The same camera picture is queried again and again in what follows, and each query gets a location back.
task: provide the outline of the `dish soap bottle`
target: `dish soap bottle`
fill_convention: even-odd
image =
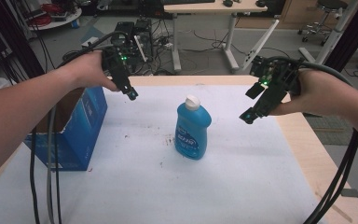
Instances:
[[[199,98],[188,95],[179,105],[175,131],[176,150],[192,160],[199,160],[207,146],[207,128],[212,119],[208,111],[200,105]]]

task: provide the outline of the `human arm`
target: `human arm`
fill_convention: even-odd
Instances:
[[[301,94],[280,104],[271,115],[306,112],[339,116],[358,131],[358,90],[321,71],[304,70],[299,75]]]
[[[94,86],[117,91],[104,75],[101,60],[101,52],[94,51],[43,76],[0,90],[0,166],[69,91]]]

